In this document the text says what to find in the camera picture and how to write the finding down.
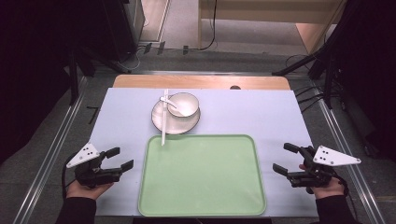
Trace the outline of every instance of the human hand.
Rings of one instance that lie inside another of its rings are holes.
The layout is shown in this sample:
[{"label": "human hand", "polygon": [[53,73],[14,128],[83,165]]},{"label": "human hand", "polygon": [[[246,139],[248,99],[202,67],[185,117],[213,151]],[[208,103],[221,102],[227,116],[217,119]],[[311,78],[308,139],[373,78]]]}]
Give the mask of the human hand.
[{"label": "human hand", "polygon": [[[300,164],[300,169],[305,170],[305,166]],[[332,177],[328,186],[320,188],[311,188],[314,191],[316,199],[322,199],[334,195],[344,195],[344,185],[341,184],[340,180]]]},{"label": "human hand", "polygon": [[106,190],[108,190],[114,183],[99,185],[94,189],[90,189],[86,186],[81,186],[77,180],[70,184],[67,190],[66,198],[80,197],[80,198],[90,198],[96,200],[101,196]]}]

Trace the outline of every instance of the chopsticks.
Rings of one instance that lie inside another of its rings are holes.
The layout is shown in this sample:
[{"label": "chopsticks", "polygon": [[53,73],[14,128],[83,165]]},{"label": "chopsticks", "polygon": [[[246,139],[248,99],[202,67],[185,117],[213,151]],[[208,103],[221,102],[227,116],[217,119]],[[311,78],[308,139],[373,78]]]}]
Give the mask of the chopsticks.
[{"label": "chopsticks", "polygon": [[[168,89],[165,89],[163,91],[163,98],[165,98],[165,100],[168,99]],[[163,137],[161,139],[161,146],[165,145],[165,135],[166,135],[166,110],[167,110],[167,103],[163,102]]]}]

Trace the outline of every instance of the green silicone mat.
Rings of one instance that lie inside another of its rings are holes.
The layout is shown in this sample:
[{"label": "green silicone mat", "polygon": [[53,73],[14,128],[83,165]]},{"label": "green silicone mat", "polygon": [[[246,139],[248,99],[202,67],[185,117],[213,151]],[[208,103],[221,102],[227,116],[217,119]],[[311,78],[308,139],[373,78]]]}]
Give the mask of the green silicone mat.
[{"label": "green silicone mat", "polygon": [[255,216],[265,209],[253,139],[244,134],[148,140],[139,211],[146,217]]}]

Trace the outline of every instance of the robotic hand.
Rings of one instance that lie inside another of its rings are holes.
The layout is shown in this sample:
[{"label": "robotic hand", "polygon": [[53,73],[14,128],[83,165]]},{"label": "robotic hand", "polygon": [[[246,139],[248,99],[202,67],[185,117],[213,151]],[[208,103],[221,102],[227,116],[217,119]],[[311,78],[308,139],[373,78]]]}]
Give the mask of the robotic hand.
[{"label": "robotic hand", "polygon": [[99,153],[91,143],[88,143],[77,154],[73,155],[74,158],[72,160],[66,162],[66,167],[71,168],[76,166],[75,177],[78,183],[93,189],[98,185],[119,182],[122,173],[134,167],[134,160],[131,160],[125,162],[120,168],[101,168],[104,158],[109,159],[118,154],[120,154],[119,147]]},{"label": "robotic hand", "polygon": [[292,187],[306,187],[306,191],[312,194],[311,187],[325,187],[329,185],[332,177],[336,177],[345,186],[344,194],[348,195],[347,182],[337,175],[332,166],[357,164],[361,163],[361,160],[327,147],[319,147],[318,150],[315,150],[312,147],[297,147],[285,143],[283,148],[294,153],[300,152],[304,157],[305,170],[302,172],[289,173],[286,168],[273,164],[273,170],[285,176]]}]

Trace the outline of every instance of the table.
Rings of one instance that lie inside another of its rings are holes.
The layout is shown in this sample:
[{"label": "table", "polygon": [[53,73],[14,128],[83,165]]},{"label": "table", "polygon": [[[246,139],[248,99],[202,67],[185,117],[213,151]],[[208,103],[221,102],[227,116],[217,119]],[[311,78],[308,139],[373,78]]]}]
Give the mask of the table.
[{"label": "table", "polygon": [[[330,26],[337,23],[347,0],[218,0],[216,20],[280,21],[296,23],[307,52],[323,43]],[[198,46],[202,19],[213,19],[214,0],[199,0]]]},{"label": "table", "polygon": [[[224,90],[230,85],[242,90]],[[134,159],[134,168],[99,198],[97,215],[142,216],[137,202],[146,143],[152,135],[161,134],[149,120],[150,111],[163,88],[172,88],[170,94],[187,91],[200,100],[202,116],[190,134],[245,133],[255,140],[267,201],[260,217],[317,216],[315,198],[306,194],[304,188],[293,189],[284,176],[272,171],[273,162],[292,172],[298,171],[297,166],[303,161],[300,155],[283,149],[285,142],[312,145],[285,78],[121,75],[114,87],[107,92],[90,141],[99,151],[120,147],[120,155],[104,160],[103,168],[114,168],[130,159]],[[225,99],[238,104],[229,104]],[[256,108],[241,116],[241,106]]]}]

